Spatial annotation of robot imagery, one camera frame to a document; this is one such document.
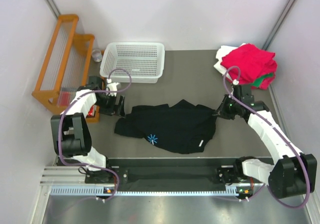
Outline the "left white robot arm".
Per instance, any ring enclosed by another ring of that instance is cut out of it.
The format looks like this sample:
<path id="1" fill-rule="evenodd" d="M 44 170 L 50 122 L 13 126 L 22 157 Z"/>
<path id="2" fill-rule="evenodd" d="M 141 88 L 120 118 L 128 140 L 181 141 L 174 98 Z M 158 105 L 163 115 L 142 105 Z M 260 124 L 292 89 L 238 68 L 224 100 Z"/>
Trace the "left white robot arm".
<path id="1" fill-rule="evenodd" d="M 75 97 L 65 111 L 52 116 L 50 120 L 54 151 L 65 165 L 65 158 L 71 158 L 96 171 L 102 182 L 113 178 L 113 170 L 108 167 L 108 159 L 92 145 L 92 138 L 87 125 L 87 116 L 94 107 L 105 115 L 124 116 L 125 98 L 117 93 L 121 84 L 111 79 L 91 76 L 89 83 L 76 90 Z"/>

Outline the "red box in rack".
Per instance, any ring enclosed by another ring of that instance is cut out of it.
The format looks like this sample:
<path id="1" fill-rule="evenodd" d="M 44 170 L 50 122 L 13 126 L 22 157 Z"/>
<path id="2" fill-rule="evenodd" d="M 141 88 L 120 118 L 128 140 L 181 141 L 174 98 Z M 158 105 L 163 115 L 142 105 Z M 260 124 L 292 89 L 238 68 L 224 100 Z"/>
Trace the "red box in rack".
<path id="1" fill-rule="evenodd" d="M 77 89 L 71 87 L 62 87 L 59 91 L 58 106 L 69 106 L 75 97 Z"/>

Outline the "black t shirt blue logo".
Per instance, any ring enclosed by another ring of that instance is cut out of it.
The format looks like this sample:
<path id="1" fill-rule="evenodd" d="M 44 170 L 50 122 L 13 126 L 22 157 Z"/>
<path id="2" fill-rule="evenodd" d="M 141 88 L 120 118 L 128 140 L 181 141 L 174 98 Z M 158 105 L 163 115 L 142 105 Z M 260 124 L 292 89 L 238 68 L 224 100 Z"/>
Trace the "black t shirt blue logo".
<path id="1" fill-rule="evenodd" d="M 114 133 L 172 153 L 201 153 L 216 132 L 216 120 L 216 110 L 186 100 L 173 106 L 139 105 L 116 122 Z"/>

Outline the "small clear plastic cup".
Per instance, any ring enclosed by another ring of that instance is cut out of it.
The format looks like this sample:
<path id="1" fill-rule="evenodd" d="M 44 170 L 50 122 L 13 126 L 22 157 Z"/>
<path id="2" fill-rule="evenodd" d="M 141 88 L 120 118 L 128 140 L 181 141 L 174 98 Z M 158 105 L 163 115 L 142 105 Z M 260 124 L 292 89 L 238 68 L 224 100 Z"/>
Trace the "small clear plastic cup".
<path id="1" fill-rule="evenodd" d="M 99 49 L 94 49 L 91 52 L 91 55 L 92 55 L 92 59 L 94 60 L 94 62 L 101 62 L 103 59 L 102 52 Z"/>

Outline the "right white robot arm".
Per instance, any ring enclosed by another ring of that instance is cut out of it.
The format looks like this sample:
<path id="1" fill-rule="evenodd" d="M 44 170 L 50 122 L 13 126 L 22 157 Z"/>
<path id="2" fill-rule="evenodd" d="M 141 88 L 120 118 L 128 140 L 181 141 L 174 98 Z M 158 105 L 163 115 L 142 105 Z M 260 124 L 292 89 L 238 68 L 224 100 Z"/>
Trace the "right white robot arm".
<path id="1" fill-rule="evenodd" d="M 255 101 L 249 85 L 233 85 L 226 94 L 216 115 L 233 120 L 242 117 L 256 132 L 269 151 L 273 163 L 247 156 L 236 159 L 233 176 L 239 182 L 254 178 L 267 185 L 271 194 L 279 199 L 309 195 L 315 190 L 317 160 L 304 154 L 283 133 L 272 113 L 262 101 Z"/>

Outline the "red folded t shirt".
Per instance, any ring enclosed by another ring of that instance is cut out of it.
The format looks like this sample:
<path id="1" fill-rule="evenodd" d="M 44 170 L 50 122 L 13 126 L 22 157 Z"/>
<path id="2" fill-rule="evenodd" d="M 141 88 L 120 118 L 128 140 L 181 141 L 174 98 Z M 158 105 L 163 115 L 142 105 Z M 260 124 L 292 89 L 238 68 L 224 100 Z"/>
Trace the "red folded t shirt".
<path id="1" fill-rule="evenodd" d="M 222 58 L 222 66 L 227 69 L 225 75 L 233 84 L 251 84 L 259 77 L 274 73 L 278 67 L 275 53 L 261 50 L 255 45 L 244 43 Z"/>

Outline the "orange wooden rack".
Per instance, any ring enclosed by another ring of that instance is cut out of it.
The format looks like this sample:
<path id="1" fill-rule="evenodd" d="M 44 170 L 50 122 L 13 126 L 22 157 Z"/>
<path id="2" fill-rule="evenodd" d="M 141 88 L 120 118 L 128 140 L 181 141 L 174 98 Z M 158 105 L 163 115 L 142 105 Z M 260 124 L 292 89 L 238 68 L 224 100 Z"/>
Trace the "orange wooden rack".
<path id="1" fill-rule="evenodd" d="M 58 17 L 32 96 L 53 114 L 67 106 L 58 106 L 62 87 L 78 89 L 89 78 L 95 36 L 84 33 L 76 14 Z"/>

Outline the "white folded t shirt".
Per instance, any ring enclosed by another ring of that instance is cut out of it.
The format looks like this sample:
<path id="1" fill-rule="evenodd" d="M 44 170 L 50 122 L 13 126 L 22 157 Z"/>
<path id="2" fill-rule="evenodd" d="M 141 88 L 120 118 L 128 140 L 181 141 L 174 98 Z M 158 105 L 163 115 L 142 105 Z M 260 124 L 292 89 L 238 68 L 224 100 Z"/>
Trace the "white folded t shirt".
<path id="1" fill-rule="evenodd" d="M 222 76 L 225 75 L 227 69 L 225 67 L 222 66 L 222 60 L 223 57 L 227 56 L 230 52 L 232 52 L 233 50 L 237 49 L 238 46 L 228 46 L 228 45 L 222 45 L 220 47 L 220 49 L 217 50 L 216 52 L 216 60 L 217 62 L 215 63 L 215 65 L 213 66 L 216 71 L 218 71 Z"/>

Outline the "green folded t shirt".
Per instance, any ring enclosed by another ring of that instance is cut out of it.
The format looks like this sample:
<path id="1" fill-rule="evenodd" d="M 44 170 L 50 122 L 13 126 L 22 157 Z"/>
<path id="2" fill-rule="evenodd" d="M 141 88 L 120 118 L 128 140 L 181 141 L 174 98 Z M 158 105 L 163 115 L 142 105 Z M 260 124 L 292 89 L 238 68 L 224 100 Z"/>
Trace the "green folded t shirt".
<path id="1" fill-rule="evenodd" d="M 269 85 L 273 82 L 275 79 L 275 74 L 274 73 L 269 73 L 265 74 L 259 78 L 257 78 L 252 84 L 251 88 L 252 89 L 262 89 L 262 90 L 267 90 Z"/>

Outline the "white plastic perforated basket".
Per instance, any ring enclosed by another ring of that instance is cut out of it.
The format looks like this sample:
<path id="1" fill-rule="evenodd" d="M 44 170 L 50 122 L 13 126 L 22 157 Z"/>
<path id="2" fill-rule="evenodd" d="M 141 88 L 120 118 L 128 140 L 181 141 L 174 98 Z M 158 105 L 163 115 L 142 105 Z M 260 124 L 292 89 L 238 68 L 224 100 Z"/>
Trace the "white plastic perforated basket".
<path id="1" fill-rule="evenodd" d="M 115 82 L 157 83 L 162 77 L 165 46 L 158 42 L 112 42 L 103 53 L 100 76 Z"/>

